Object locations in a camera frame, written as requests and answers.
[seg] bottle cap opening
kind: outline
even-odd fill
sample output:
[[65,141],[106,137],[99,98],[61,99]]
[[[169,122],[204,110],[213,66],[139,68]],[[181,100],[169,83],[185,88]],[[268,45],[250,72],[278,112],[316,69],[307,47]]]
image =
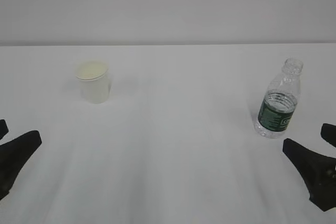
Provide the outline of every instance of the bottle cap opening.
[[303,68],[303,62],[298,59],[289,58],[285,61],[282,70],[289,74],[300,75]]

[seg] bottle neck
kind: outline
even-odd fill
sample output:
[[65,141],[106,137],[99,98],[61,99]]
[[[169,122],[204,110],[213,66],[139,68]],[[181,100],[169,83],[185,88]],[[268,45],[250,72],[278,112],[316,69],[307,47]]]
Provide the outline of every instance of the bottle neck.
[[282,67],[282,72],[291,78],[299,78],[301,75],[303,63],[297,59],[287,59],[284,66]]

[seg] gray wall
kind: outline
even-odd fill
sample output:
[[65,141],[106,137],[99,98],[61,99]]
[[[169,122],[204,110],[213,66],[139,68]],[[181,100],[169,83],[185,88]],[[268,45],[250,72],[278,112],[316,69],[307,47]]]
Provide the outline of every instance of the gray wall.
[[336,0],[0,0],[1,45],[336,41]]

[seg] water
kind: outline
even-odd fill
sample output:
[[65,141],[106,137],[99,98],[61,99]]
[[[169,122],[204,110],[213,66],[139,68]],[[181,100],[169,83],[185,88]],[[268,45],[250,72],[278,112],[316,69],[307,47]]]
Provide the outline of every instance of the water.
[[286,126],[283,126],[283,131],[271,131],[266,129],[261,125],[258,119],[255,120],[254,127],[256,131],[265,137],[269,138],[278,138],[282,136],[287,128],[287,124],[291,118],[291,114],[294,112],[296,105],[297,105],[297,99],[290,93],[279,91],[279,90],[269,90],[266,92],[266,95],[264,97],[264,103],[267,107],[268,111],[270,111],[271,114],[279,115],[278,117],[281,119],[281,116],[287,115],[287,118],[285,120],[282,120],[282,122],[285,122]]

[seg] white backdrop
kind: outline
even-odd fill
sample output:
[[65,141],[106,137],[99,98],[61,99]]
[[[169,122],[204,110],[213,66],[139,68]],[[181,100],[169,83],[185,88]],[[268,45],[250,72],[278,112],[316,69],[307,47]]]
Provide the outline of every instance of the white backdrop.
[[336,41],[336,0],[0,0],[0,45]]

